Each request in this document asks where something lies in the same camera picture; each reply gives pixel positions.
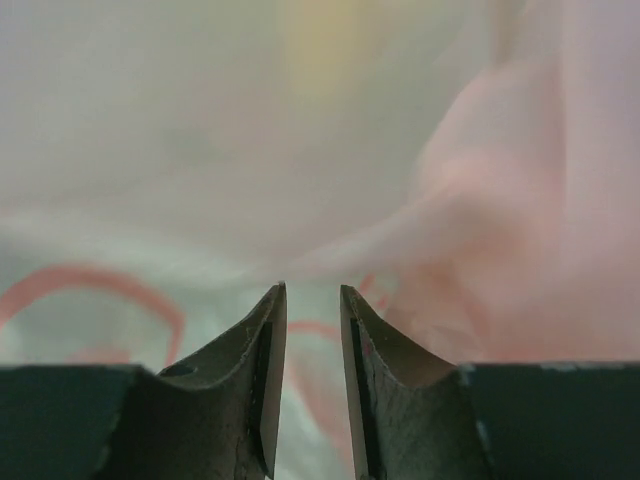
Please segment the pink plastic bag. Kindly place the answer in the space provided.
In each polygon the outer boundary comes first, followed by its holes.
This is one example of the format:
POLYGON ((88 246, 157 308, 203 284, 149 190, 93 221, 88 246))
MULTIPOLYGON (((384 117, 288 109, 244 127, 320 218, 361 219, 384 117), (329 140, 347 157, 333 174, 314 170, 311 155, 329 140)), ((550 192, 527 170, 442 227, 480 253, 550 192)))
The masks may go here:
POLYGON ((637 478, 638 3, 3 2, 2 477, 98 479, 137 371, 276 284, 354 478, 344 285, 489 479, 637 478))

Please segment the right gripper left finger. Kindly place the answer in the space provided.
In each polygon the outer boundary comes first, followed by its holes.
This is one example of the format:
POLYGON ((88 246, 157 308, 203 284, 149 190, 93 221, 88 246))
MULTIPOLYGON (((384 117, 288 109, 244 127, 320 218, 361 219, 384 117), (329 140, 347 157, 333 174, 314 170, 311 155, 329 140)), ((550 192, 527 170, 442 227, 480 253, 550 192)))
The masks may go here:
POLYGON ((96 478, 273 478, 286 328, 276 284, 215 340, 157 375, 137 371, 96 478))

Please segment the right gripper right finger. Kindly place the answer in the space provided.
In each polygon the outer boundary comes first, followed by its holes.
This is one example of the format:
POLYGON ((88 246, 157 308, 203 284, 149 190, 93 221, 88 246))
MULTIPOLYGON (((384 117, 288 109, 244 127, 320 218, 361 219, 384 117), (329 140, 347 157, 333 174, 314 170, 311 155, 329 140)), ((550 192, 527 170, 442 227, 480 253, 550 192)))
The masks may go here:
POLYGON ((460 374, 340 289, 341 339, 358 479, 489 479, 460 374))

